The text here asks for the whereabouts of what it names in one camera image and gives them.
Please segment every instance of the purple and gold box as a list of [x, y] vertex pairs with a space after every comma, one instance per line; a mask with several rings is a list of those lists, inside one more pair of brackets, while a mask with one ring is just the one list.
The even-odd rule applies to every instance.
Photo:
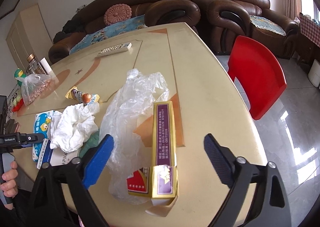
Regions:
[[153, 114], [152, 164], [151, 167], [141, 168], [128, 177], [128, 191], [131, 195], [155, 198], [158, 202], [163, 199], [161, 204], [169, 205], [178, 195], [172, 102], [154, 103]]

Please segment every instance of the white trash bin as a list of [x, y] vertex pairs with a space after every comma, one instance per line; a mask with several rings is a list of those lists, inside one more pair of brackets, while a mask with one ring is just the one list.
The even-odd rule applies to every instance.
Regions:
[[309, 71], [308, 78], [315, 87], [320, 85], [320, 63], [315, 59]]

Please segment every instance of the sofa armrest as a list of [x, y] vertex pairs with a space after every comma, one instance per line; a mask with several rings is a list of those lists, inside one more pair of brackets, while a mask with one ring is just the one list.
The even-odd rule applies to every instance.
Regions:
[[281, 28], [286, 32], [287, 37], [289, 35], [299, 33], [299, 25], [285, 15], [279, 14], [270, 9], [262, 9], [262, 17], [267, 18], [268, 20], [281, 26]]
[[211, 0], [206, 12], [208, 22], [212, 25], [230, 29], [238, 35], [250, 35], [250, 16], [238, 3], [231, 0]]
[[52, 64], [67, 57], [70, 50], [85, 36], [86, 33], [84, 32], [72, 33], [69, 37], [62, 39], [51, 46], [48, 52], [48, 56]]
[[153, 3], [145, 13], [146, 26], [185, 22], [191, 27], [199, 20], [198, 6], [188, 0], [161, 0]]

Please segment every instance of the blue gripper pad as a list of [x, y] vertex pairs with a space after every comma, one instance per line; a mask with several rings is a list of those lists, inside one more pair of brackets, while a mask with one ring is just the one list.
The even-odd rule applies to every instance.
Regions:
[[111, 156], [111, 152], [114, 147], [113, 137], [110, 135], [106, 135], [101, 142], [102, 143], [98, 146], [97, 151], [84, 168], [84, 177], [82, 183], [86, 189], [97, 182], [102, 170], [106, 166], [107, 161]]
[[213, 168], [215, 169], [218, 177], [220, 178], [221, 183], [231, 188], [234, 183], [234, 165], [230, 164], [224, 154], [230, 152], [230, 154], [226, 155], [228, 155], [228, 157], [232, 159], [234, 156], [231, 151], [224, 146], [220, 146], [211, 134], [207, 134], [204, 137], [204, 150], [207, 153], [207, 156], [210, 159], [210, 162], [213, 165]]

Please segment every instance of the red and white checkered cloth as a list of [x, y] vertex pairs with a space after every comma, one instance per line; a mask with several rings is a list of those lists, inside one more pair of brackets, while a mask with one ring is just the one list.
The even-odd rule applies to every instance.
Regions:
[[314, 42], [318, 47], [320, 47], [320, 26], [318, 26], [314, 21], [308, 19], [302, 13], [299, 14], [300, 19], [300, 32], [310, 41]]

